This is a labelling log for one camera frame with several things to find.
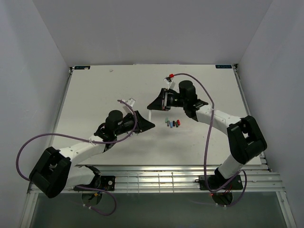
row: white wall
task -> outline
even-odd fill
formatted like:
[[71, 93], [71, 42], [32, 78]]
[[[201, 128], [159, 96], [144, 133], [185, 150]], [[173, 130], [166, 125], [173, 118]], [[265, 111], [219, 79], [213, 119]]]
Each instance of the white wall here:
[[304, 227], [304, 2], [274, 0], [239, 64], [250, 110], [268, 142], [298, 227]]
[[[19, 225], [29, 183], [15, 159], [30, 137], [54, 123], [68, 67], [32, 0], [0, 0], [0, 226]], [[24, 150], [21, 169], [29, 175], [46, 139]]]
[[33, 0], [69, 66], [238, 63], [272, 0]]

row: aluminum frame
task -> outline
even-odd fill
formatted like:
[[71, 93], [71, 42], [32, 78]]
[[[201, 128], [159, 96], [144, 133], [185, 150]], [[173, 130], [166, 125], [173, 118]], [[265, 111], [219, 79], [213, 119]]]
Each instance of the aluminum frame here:
[[[69, 78], [56, 116], [53, 130], [55, 131], [60, 119], [62, 107], [67, 94], [68, 86], [74, 68], [69, 72]], [[245, 99], [244, 91], [241, 86], [240, 78], [236, 66], [233, 65], [236, 81], [241, 93], [241, 97], [247, 114], [250, 114], [248, 104]], [[247, 165], [244, 170], [247, 173], [248, 192], [272, 191], [276, 192], [278, 201], [288, 228], [295, 228], [295, 220], [291, 213], [285, 188], [280, 179], [279, 173], [270, 172], [264, 153], [261, 153], [261, 165]], [[186, 193], [186, 192], [208, 192], [199, 190], [195, 179], [203, 174], [202, 166], [97, 166], [103, 175], [116, 176], [115, 193]], [[216, 166], [208, 166], [207, 174], [213, 174]], [[41, 193], [35, 185], [30, 184], [27, 194], [26, 205], [21, 219], [20, 227], [30, 227], [38, 194]], [[64, 189], [62, 193], [78, 193], [70, 188]]]

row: blue label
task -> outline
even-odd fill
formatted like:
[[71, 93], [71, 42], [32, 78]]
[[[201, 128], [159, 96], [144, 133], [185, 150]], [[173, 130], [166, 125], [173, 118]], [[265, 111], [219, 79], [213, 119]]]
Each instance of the blue label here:
[[215, 65], [216, 69], [232, 69], [231, 65]]

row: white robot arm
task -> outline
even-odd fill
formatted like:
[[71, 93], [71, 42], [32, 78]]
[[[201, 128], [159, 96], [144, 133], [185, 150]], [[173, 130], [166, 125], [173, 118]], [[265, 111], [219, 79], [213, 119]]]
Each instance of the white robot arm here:
[[113, 110], [87, 142], [80, 142], [59, 150], [53, 147], [45, 149], [29, 175], [30, 181], [49, 198], [57, 196], [64, 187], [81, 185], [101, 189], [101, 174], [97, 168], [93, 166], [77, 167], [76, 165], [111, 149], [115, 143], [122, 141], [117, 141], [118, 135], [133, 129], [134, 133], [142, 133], [155, 127], [153, 123], [145, 120], [138, 111], [134, 113], [136, 118], [131, 113], [123, 117], [122, 112]]
[[[162, 88], [158, 97], [147, 106], [149, 110], [168, 111], [182, 107], [185, 114], [197, 122], [210, 124], [212, 107], [197, 98], [196, 89], [191, 81], [179, 83], [179, 93], [171, 88]], [[210, 187], [217, 189], [226, 183], [252, 158], [267, 148], [267, 143], [252, 116], [244, 118], [214, 110], [213, 127], [227, 135], [231, 154], [208, 178]]]

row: white table surface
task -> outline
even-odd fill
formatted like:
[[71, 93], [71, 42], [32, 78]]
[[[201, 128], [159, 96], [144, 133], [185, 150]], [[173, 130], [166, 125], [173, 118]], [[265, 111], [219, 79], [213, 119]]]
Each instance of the white table surface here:
[[[117, 99], [136, 100], [134, 110], [148, 119], [147, 105], [167, 87], [163, 79], [171, 73], [188, 73], [195, 76], [209, 91], [215, 108], [223, 112], [246, 116], [233, 69], [216, 69], [214, 65], [129, 65], [91, 66], [89, 70], [74, 70], [57, 125], [56, 132], [88, 138], [103, 123], [111, 110], [124, 113]], [[177, 76], [175, 89], [181, 80]], [[193, 82], [198, 98], [209, 102], [200, 86]], [[170, 129], [165, 118], [179, 119], [179, 128]], [[169, 112], [152, 111], [155, 128], [117, 143], [109, 151], [93, 156], [81, 164], [91, 165], [200, 165], [208, 125], [189, 119], [182, 108]], [[56, 149], [78, 143], [55, 137]], [[230, 154], [225, 134], [213, 128], [208, 153], [208, 165], [220, 165]], [[261, 164], [255, 157], [248, 164]]]

